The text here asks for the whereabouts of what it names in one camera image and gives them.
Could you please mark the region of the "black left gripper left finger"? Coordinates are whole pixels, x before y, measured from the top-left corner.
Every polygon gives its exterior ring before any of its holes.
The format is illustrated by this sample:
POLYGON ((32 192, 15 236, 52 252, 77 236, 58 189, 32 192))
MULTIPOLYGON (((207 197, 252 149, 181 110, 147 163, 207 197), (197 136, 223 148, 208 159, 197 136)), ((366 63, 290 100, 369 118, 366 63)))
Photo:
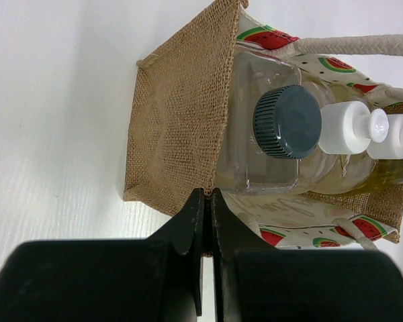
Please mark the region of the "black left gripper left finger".
POLYGON ((29 241, 0 271, 0 321, 196 321, 204 194, 145 239, 29 241))

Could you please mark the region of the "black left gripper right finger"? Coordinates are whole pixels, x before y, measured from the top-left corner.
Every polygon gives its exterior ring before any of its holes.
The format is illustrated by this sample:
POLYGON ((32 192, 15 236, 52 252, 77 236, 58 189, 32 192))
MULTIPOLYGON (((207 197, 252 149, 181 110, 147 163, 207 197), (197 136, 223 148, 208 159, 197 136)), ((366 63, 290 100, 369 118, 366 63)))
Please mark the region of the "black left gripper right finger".
POLYGON ((278 250, 215 190, 217 321, 403 321, 403 277, 371 250, 278 250))

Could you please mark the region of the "burlap watermelon print bag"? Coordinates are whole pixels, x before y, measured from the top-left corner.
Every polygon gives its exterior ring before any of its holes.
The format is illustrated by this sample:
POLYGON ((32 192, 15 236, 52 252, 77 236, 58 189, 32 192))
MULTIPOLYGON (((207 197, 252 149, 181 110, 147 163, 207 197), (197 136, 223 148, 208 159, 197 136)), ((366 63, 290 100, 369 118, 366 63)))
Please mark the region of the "burlap watermelon print bag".
MULTIPOLYGON (((215 1, 138 62, 128 129, 123 199, 176 215, 192 190, 211 195, 228 123, 234 56, 241 50, 294 64, 319 78, 335 102, 403 114, 403 89, 375 83, 337 54, 403 56, 403 35, 296 38, 246 13, 247 1, 215 1)), ((228 208, 268 244, 281 249, 341 247, 367 250, 398 241, 403 184, 326 195, 236 195, 220 192, 228 208)))

